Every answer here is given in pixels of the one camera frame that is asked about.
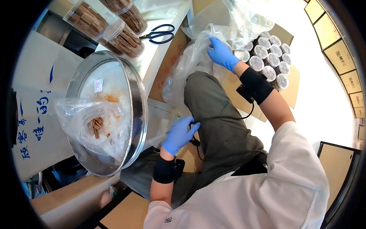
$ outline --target label sticker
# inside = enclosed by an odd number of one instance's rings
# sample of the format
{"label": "label sticker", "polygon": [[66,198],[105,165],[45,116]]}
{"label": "label sticker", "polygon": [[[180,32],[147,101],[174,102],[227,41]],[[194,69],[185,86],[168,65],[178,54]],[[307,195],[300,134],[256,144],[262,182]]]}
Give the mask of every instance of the label sticker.
{"label": "label sticker", "polygon": [[95,80],[94,93],[101,92],[103,90],[103,79]]}

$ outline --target blue nitrile glove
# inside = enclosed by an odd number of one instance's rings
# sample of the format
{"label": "blue nitrile glove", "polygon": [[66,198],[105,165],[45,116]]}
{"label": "blue nitrile glove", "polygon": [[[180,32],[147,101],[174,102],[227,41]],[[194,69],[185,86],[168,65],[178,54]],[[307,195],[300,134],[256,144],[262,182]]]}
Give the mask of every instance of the blue nitrile glove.
{"label": "blue nitrile glove", "polygon": [[234,73],[234,66],[240,61],[236,56],[234,56],[229,50],[229,48],[224,45],[219,39],[211,37],[211,44],[207,53],[211,60],[216,64],[222,65],[228,70]]}
{"label": "blue nitrile glove", "polygon": [[185,146],[193,137],[193,134],[198,130],[201,123],[196,123],[188,131],[189,125],[194,122],[192,116],[180,118],[174,123],[168,132],[168,137],[162,146],[172,155],[176,155],[178,150]]}

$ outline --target clear plastic jar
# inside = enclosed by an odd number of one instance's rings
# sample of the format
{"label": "clear plastic jar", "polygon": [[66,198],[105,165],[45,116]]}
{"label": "clear plastic jar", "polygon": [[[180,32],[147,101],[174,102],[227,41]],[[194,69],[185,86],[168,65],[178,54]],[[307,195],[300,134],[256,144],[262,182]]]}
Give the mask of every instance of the clear plastic jar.
{"label": "clear plastic jar", "polygon": [[276,83],[278,85],[278,91],[280,91],[282,89],[287,88],[289,82],[285,74],[278,74],[276,77]]}
{"label": "clear plastic jar", "polygon": [[276,79],[276,72],[271,66],[264,66],[262,74],[267,78],[267,82],[272,82]]}
{"label": "clear plastic jar", "polygon": [[269,40],[269,38],[271,37],[271,34],[269,34],[267,31],[261,32],[256,39],[252,40],[253,44],[258,44],[258,39],[260,37],[263,37],[263,38],[266,38],[267,40]]}
{"label": "clear plastic jar", "polygon": [[274,70],[277,75],[281,73],[285,75],[290,74],[290,66],[284,61],[281,61],[278,67],[275,67]]}
{"label": "clear plastic jar", "polygon": [[274,53],[277,57],[282,56],[282,50],[277,45],[271,45],[269,52]]}
{"label": "clear plastic jar", "polygon": [[250,52],[250,56],[258,56],[259,58],[264,60],[268,56],[268,52],[263,46],[257,45]]}
{"label": "clear plastic jar", "polygon": [[249,41],[247,45],[244,46],[244,49],[250,52],[253,49],[253,42]]}
{"label": "clear plastic jar", "polygon": [[284,53],[280,57],[280,60],[286,62],[288,65],[292,65],[292,61],[291,61],[290,55],[288,55],[287,53]]}
{"label": "clear plastic jar", "polygon": [[291,54],[291,49],[290,49],[290,46],[288,46],[288,44],[283,43],[281,45],[281,49],[282,49],[283,53]]}
{"label": "clear plastic jar", "polygon": [[258,45],[263,46],[266,50],[269,50],[271,47],[271,43],[266,38],[260,37],[258,39]]}
{"label": "clear plastic jar", "polygon": [[122,19],[105,29],[103,39],[131,58],[138,57],[144,50],[141,40]]}
{"label": "clear plastic jar", "polygon": [[274,44],[274,45],[277,45],[277,46],[281,46],[281,44],[282,44],[281,40],[278,37],[276,37],[275,35],[272,35],[269,38],[269,41],[271,42],[271,44]]}
{"label": "clear plastic jar", "polygon": [[100,39],[103,31],[108,26],[107,21],[84,0],[78,1],[67,12],[63,20],[95,41]]}
{"label": "clear plastic jar", "polygon": [[252,56],[248,61],[248,65],[258,73],[261,72],[264,68],[263,60],[257,56]]}
{"label": "clear plastic jar", "polygon": [[111,52],[113,52],[114,54],[116,54],[117,56],[120,56],[120,55],[123,54],[123,52],[121,52],[120,50],[118,50],[116,47],[114,47],[111,43],[107,42],[102,37],[99,40],[97,40],[96,42],[98,42],[99,44],[103,45],[104,47],[106,47],[107,49],[109,49]]}
{"label": "clear plastic jar", "polygon": [[250,58],[250,54],[247,50],[242,50],[242,49],[237,49],[234,52],[234,55],[240,59],[241,61],[243,61],[244,63],[247,63],[249,58]]}
{"label": "clear plastic jar", "polygon": [[147,28],[147,22],[131,0],[100,0],[112,13],[123,19],[136,34]]}
{"label": "clear plastic jar", "polygon": [[272,68],[278,67],[280,59],[272,52],[270,52],[267,58],[264,60],[265,66],[271,66]]}

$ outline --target scissors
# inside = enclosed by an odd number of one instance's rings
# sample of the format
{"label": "scissors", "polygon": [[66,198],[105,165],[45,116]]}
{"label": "scissors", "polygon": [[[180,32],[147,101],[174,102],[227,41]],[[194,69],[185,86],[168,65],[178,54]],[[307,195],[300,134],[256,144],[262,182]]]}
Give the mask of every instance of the scissors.
{"label": "scissors", "polygon": [[[156,31],[154,32],[155,30],[163,27],[163,26],[170,26],[170,27],[173,27],[173,29],[171,30],[168,30],[168,31]],[[146,34],[142,37],[139,37],[140,39],[147,39],[149,38],[149,42],[152,42],[154,44],[165,44],[165,43],[168,43],[169,41],[171,41],[173,38],[174,38],[174,34],[172,33],[173,31],[175,30],[175,27],[174,25],[171,25],[171,24],[163,24],[163,25],[159,25],[158,27],[156,28],[153,28],[151,31],[151,33],[149,34]],[[165,41],[154,41],[153,39],[156,38],[156,37],[161,37],[161,36],[164,36],[164,35],[172,35],[169,39],[165,40]]]}

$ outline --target black wrist strap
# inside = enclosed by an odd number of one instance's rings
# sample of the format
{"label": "black wrist strap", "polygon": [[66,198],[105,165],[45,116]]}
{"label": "black wrist strap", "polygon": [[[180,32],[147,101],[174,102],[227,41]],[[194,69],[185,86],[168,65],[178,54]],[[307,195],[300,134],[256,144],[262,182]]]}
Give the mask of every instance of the black wrist strap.
{"label": "black wrist strap", "polygon": [[156,162],[153,178],[161,184],[169,184],[174,180],[174,160],[160,159]]}
{"label": "black wrist strap", "polygon": [[253,97],[254,100],[260,105],[274,89],[272,85],[266,81],[264,75],[259,74],[252,68],[248,68],[241,76],[242,82],[248,95]]}

